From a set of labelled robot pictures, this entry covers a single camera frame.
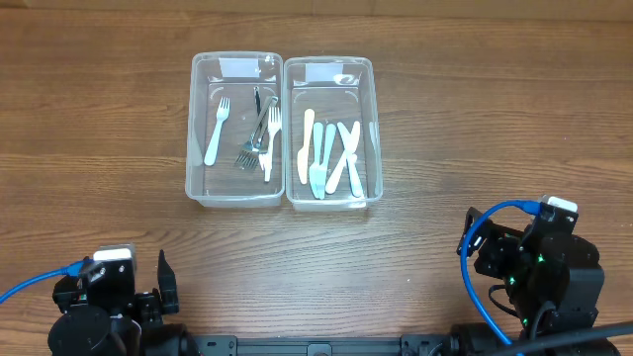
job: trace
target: clear plastic container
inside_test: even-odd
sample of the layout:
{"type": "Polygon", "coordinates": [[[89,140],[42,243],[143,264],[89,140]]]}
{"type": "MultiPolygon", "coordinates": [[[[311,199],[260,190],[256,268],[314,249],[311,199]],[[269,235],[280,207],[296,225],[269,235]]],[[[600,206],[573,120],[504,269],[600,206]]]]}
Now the clear plastic container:
{"type": "Polygon", "coordinates": [[[262,106],[267,97],[280,97],[282,66],[279,54],[267,52],[208,52],[194,57],[185,183],[185,192],[191,199],[205,207],[220,208],[281,204],[285,186],[281,133],[275,138],[270,182],[264,183],[259,164],[254,170],[244,170],[234,163],[256,126],[254,87],[259,87],[262,106]],[[230,110],[222,127],[217,161],[207,166],[203,158],[216,126],[222,96],[230,98],[230,110]]]}
{"type": "MultiPolygon", "coordinates": [[[[296,210],[341,211],[366,208],[383,195],[383,175],[376,108],[376,89],[372,63],[367,58],[317,56],[291,58],[284,64],[282,91],[286,195],[296,210]],[[297,153],[304,143],[304,112],[315,111],[315,123],[344,123],[349,131],[355,121],[361,124],[356,168],[363,188],[360,198],[351,193],[347,168],[338,188],[324,200],[317,200],[310,183],[302,184],[297,168],[297,153]]],[[[332,147],[327,179],[341,154],[343,144],[337,130],[332,147]]],[[[309,163],[314,162],[311,138],[309,163]]]]}

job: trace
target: white plastic knife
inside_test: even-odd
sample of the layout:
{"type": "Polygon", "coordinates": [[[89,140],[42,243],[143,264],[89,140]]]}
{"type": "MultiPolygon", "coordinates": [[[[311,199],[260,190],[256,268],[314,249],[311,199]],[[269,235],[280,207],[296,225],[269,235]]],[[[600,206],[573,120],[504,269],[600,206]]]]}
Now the white plastic knife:
{"type": "Polygon", "coordinates": [[[297,170],[301,184],[308,184],[308,155],[310,153],[310,135],[313,132],[315,111],[306,109],[304,112],[304,146],[297,152],[297,170]]]}
{"type": "Polygon", "coordinates": [[[320,167],[320,147],[323,142],[323,124],[315,123],[315,128],[313,129],[313,138],[315,144],[315,162],[310,166],[310,170],[308,172],[310,177],[310,187],[313,189],[313,194],[315,198],[320,199],[320,194],[318,193],[318,169],[320,167]]]}
{"type": "Polygon", "coordinates": [[[338,132],[340,133],[341,140],[343,141],[343,154],[340,156],[336,167],[332,171],[331,176],[329,176],[329,180],[327,180],[327,184],[325,184],[325,192],[327,194],[334,194],[336,188],[338,187],[338,182],[340,181],[340,175],[343,172],[343,167],[345,163],[347,163],[347,169],[353,170],[350,171],[349,179],[350,185],[352,187],[352,194],[354,197],[361,197],[363,194],[363,188],[360,184],[360,179],[358,178],[358,172],[356,171],[355,164],[349,164],[349,156],[354,154],[356,151],[356,147],[358,147],[358,141],[360,139],[360,122],[354,122],[354,126],[352,127],[352,132],[350,133],[343,123],[338,123],[338,132]]]}
{"type": "Polygon", "coordinates": [[[325,146],[323,147],[323,163],[318,167],[318,181],[316,182],[319,199],[325,199],[325,181],[327,179],[327,166],[329,165],[329,156],[332,152],[335,138],[336,125],[327,124],[327,128],[325,129],[325,146]]]}

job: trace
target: wood grain surface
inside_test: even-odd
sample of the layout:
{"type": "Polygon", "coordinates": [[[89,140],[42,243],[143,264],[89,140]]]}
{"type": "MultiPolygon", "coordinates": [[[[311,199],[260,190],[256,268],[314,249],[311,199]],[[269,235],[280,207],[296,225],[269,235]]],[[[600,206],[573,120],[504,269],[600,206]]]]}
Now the wood grain surface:
{"type": "MultiPolygon", "coordinates": [[[[133,242],[138,289],[165,249],[182,307],[167,321],[196,333],[443,333],[480,320],[454,252],[468,208],[548,193],[578,202],[600,251],[597,323],[633,319],[633,24],[3,9],[0,34],[0,291],[133,242]],[[380,204],[189,200],[191,59],[213,50],[370,58],[380,204]]],[[[53,283],[0,307],[0,354],[49,354],[53,283]]]]}
{"type": "Polygon", "coordinates": [[[0,8],[26,8],[24,0],[0,0],[0,8]]]}
{"type": "Polygon", "coordinates": [[[0,0],[32,9],[632,21],[630,0],[0,0]]]}

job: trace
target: cutlery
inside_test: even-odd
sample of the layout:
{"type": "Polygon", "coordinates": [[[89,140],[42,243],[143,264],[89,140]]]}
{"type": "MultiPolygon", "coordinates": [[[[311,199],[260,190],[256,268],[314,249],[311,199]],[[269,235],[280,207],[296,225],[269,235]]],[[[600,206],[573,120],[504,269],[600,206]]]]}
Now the cutlery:
{"type": "Polygon", "coordinates": [[[310,166],[310,187],[313,189],[315,198],[320,199],[320,193],[317,188],[318,169],[320,167],[320,147],[323,141],[323,124],[315,124],[314,142],[315,142],[315,162],[310,166]]]}
{"type": "Polygon", "coordinates": [[[261,139],[264,137],[266,129],[268,127],[268,121],[264,120],[266,113],[270,108],[273,108],[277,105],[277,101],[279,98],[276,96],[266,98],[264,102],[264,108],[259,113],[259,117],[257,118],[257,126],[255,130],[250,135],[248,141],[246,141],[239,151],[239,156],[235,160],[236,166],[239,166],[243,169],[253,169],[257,165],[258,155],[260,153],[265,153],[266,149],[262,149],[261,147],[261,139]]]}
{"type": "Polygon", "coordinates": [[[310,153],[310,135],[313,132],[315,111],[307,109],[304,112],[304,146],[297,152],[297,170],[301,184],[308,184],[308,155],[310,153]]]}
{"type": "Polygon", "coordinates": [[[211,136],[207,153],[205,154],[205,164],[216,164],[216,158],[218,157],[218,146],[220,145],[220,132],[222,131],[223,122],[228,119],[228,112],[230,111],[230,99],[222,97],[220,99],[220,105],[216,112],[216,127],[214,128],[214,134],[211,136]]]}
{"type": "Polygon", "coordinates": [[[255,108],[257,109],[257,116],[261,113],[261,101],[259,99],[259,87],[255,87],[255,108]]]}
{"type": "Polygon", "coordinates": [[[325,199],[325,179],[327,177],[327,165],[329,164],[329,156],[334,146],[336,138],[336,125],[328,124],[325,129],[325,145],[323,146],[323,163],[318,166],[316,172],[316,189],[318,190],[318,198],[325,199]]]}
{"type": "Polygon", "coordinates": [[[264,182],[270,182],[270,173],[273,169],[273,148],[275,147],[275,135],[281,129],[281,113],[279,108],[268,111],[268,151],[259,154],[259,164],[264,170],[264,182]]]}
{"type": "MultiPolygon", "coordinates": [[[[338,123],[337,126],[341,140],[343,141],[344,149],[343,154],[341,154],[340,159],[338,160],[338,163],[336,163],[336,167],[327,180],[327,184],[325,184],[325,192],[327,194],[334,194],[334,192],[336,191],[336,188],[338,187],[338,182],[340,181],[340,175],[343,171],[345,163],[347,163],[348,170],[356,170],[355,165],[349,164],[348,158],[356,151],[356,147],[358,146],[358,140],[360,139],[360,122],[354,122],[351,133],[347,130],[343,123],[338,123]]],[[[358,179],[356,182],[351,183],[351,180],[356,178],[358,178],[358,172],[356,172],[355,175],[350,172],[349,179],[352,186],[352,194],[354,195],[354,197],[356,197],[354,189],[356,190],[356,194],[358,194],[358,189],[360,188],[360,194],[362,195],[362,186],[360,185],[360,179],[358,179]]]]}

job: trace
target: white label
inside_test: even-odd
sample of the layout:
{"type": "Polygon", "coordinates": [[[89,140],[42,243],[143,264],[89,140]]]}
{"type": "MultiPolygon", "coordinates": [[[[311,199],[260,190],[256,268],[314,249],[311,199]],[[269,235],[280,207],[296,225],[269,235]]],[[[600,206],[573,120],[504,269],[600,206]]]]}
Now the white label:
{"type": "Polygon", "coordinates": [[[578,212],[578,205],[576,203],[567,201],[562,198],[550,197],[547,200],[547,204],[551,205],[552,207],[565,209],[566,211],[569,211],[569,212],[573,212],[573,213],[578,212]]]}
{"type": "Polygon", "coordinates": [[[129,248],[118,248],[111,250],[101,250],[94,253],[92,259],[95,261],[115,261],[132,259],[132,251],[129,248]]]}
{"type": "Polygon", "coordinates": [[[257,58],[220,58],[220,70],[224,78],[259,78],[257,58]]]}
{"type": "Polygon", "coordinates": [[[343,73],[343,63],[307,63],[306,81],[332,82],[343,73]]]}

